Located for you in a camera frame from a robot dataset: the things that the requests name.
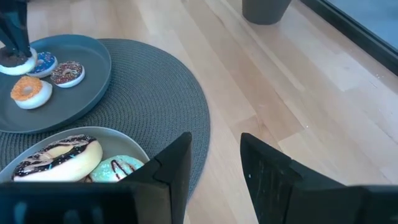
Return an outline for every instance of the donut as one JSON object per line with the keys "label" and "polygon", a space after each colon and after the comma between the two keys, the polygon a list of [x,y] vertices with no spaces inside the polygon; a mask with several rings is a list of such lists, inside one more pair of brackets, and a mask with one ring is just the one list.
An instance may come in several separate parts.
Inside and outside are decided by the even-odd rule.
{"label": "donut", "polygon": [[11,98],[17,106],[30,110],[44,105],[51,97],[52,85],[36,77],[24,76],[11,90]]}
{"label": "donut", "polygon": [[87,176],[85,182],[117,182],[144,164],[130,156],[114,156],[106,159]]}
{"label": "donut", "polygon": [[85,134],[55,141],[24,159],[12,175],[16,182],[76,182],[102,159],[98,140]]}
{"label": "donut", "polygon": [[36,66],[27,75],[37,78],[44,78],[52,73],[58,65],[57,58],[50,52],[40,52],[37,54]]}
{"label": "donut", "polygon": [[0,72],[6,75],[23,75],[31,71],[37,61],[37,52],[30,48],[32,56],[9,55],[5,47],[0,50]]}
{"label": "donut", "polygon": [[85,68],[78,62],[60,63],[51,74],[51,80],[61,88],[79,84],[85,77]]}

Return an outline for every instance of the round plate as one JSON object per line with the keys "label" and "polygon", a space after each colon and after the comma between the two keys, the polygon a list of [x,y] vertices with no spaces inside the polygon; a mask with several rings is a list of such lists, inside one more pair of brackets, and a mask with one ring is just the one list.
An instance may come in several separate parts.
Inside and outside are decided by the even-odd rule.
{"label": "round plate", "polygon": [[58,62],[80,62],[86,72],[83,81],[72,88],[53,85],[49,101],[33,110],[20,109],[10,92],[21,77],[0,74],[0,131],[42,133],[61,128],[89,112],[105,94],[111,77],[111,56],[98,40],[83,35],[57,35],[31,43],[36,51],[53,53]]}
{"label": "round plate", "polygon": [[4,168],[0,172],[0,182],[9,182],[11,180],[12,173],[14,172],[15,167],[17,167],[17,165],[26,157],[43,149],[45,146],[48,146],[51,142],[78,134],[87,134],[95,137],[99,141],[103,149],[102,160],[117,155],[127,155],[139,159],[143,163],[149,161],[147,154],[144,152],[144,150],[142,150],[140,145],[138,145],[129,136],[119,131],[110,128],[102,128],[102,127],[74,128],[63,131],[58,134],[54,134],[53,136],[50,136],[44,139],[43,141],[38,142],[37,144],[28,148],[28,150],[24,151],[21,155],[16,157],[10,164],[6,166],[6,168]]}

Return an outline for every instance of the chocolate glazed donut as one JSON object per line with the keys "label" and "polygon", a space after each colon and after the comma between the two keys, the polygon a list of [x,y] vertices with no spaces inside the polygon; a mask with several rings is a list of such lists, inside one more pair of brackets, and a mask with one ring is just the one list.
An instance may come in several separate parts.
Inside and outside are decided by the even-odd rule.
{"label": "chocolate glazed donut", "polygon": [[[43,148],[42,150],[24,159],[20,164],[18,164],[18,166],[14,170],[12,179],[13,180],[15,180],[16,178],[23,179],[28,175],[34,175],[39,172],[48,172],[52,169],[57,169],[58,166],[62,166],[63,164],[72,159],[76,160],[76,158],[80,158],[80,160],[82,160],[82,156],[80,155],[85,155],[85,157],[87,157],[88,159],[90,158],[90,155],[88,155],[89,152],[87,152],[88,148],[90,144],[94,142],[96,142],[97,145],[99,146],[99,149],[97,145],[94,146],[94,149],[90,148],[90,151],[92,151],[91,153],[95,153],[96,157],[99,157],[98,162],[96,162],[96,164],[90,165],[93,166],[92,169],[94,169],[102,158],[102,149],[99,143],[97,142],[96,138],[81,134],[78,136],[70,136],[65,139],[55,141],[49,144],[47,147]],[[84,164],[84,161],[81,162],[79,161],[79,165],[85,166],[86,164]],[[75,170],[80,170],[79,167],[76,167],[76,164],[74,164],[74,167],[72,168],[74,168]]]}

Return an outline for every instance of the light wood flooring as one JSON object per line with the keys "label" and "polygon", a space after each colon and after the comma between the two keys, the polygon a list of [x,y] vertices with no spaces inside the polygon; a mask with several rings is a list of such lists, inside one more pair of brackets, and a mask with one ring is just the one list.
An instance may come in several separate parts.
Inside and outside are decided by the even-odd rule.
{"label": "light wood flooring", "polygon": [[301,2],[257,26],[241,0],[32,0],[29,32],[140,40],[195,74],[212,130],[185,223],[257,223],[242,132],[344,184],[398,183],[398,78]]}

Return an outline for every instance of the round placemat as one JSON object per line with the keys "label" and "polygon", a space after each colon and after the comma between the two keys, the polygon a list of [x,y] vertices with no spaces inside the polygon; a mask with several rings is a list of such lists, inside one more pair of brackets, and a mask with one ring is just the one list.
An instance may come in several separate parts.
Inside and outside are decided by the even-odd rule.
{"label": "round placemat", "polygon": [[70,128],[102,126],[118,130],[133,138],[150,158],[190,131],[191,196],[210,141],[210,116],[199,83],[184,64],[163,50],[133,40],[100,41],[112,58],[111,83],[103,99],[86,116],[56,131],[0,133],[1,169],[33,144]]}

